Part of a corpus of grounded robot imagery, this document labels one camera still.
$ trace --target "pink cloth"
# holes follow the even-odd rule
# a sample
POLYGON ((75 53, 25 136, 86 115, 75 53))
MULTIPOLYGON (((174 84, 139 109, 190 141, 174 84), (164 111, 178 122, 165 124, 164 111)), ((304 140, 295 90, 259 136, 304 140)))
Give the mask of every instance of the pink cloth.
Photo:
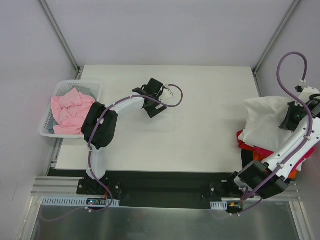
POLYGON ((91 96, 84 95, 73 88, 64 96, 51 98, 51 109, 58 125, 53 126, 55 134, 78 135, 88 112, 95 102, 91 96))

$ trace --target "gray wall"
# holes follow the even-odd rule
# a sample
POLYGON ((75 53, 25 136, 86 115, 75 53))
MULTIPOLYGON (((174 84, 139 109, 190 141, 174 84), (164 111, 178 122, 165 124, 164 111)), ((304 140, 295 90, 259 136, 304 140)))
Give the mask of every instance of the gray wall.
MULTIPOLYGON (((304 0, 293 16, 281 39, 258 72, 259 85, 265 96, 285 96, 276 79, 281 57, 291 51, 303 53, 308 60, 306 81, 308 86, 320 89, 320 1, 304 0)), ((303 60, 290 56, 281 67, 283 84, 292 92, 303 74, 303 60)), ((314 156, 302 166, 299 186, 316 239, 320 239, 320 145, 314 156)))
POLYGON ((48 0, 79 65, 254 67, 293 0, 48 0))
POLYGON ((75 72, 36 0, 1 1, 0 33, 0 239, 11 240, 52 149, 40 119, 75 72))

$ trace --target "white plastic basket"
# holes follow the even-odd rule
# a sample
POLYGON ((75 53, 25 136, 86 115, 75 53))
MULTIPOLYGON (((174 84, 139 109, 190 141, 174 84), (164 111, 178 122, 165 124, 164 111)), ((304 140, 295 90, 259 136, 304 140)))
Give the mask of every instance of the white plastic basket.
MULTIPOLYGON (((91 94, 94 96, 96 101, 98 102, 101 97, 102 92, 102 84, 98 81, 88 81, 88 80, 66 80, 61 81, 55 87, 55 90, 52 96, 64 96, 74 87, 84 87, 90 89, 91 94)), ((69 134, 52 134, 49 132, 49 123, 53 119, 53 114, 51 110, 51 101, 45 111, 45 115, 41 121, 41 125, 39 128, 39 132, 41 136, 49 137, 49 138, 64 138, 64 139, 79 139, 83 138, 82 134, 80 135, 69 135, 69 134)))

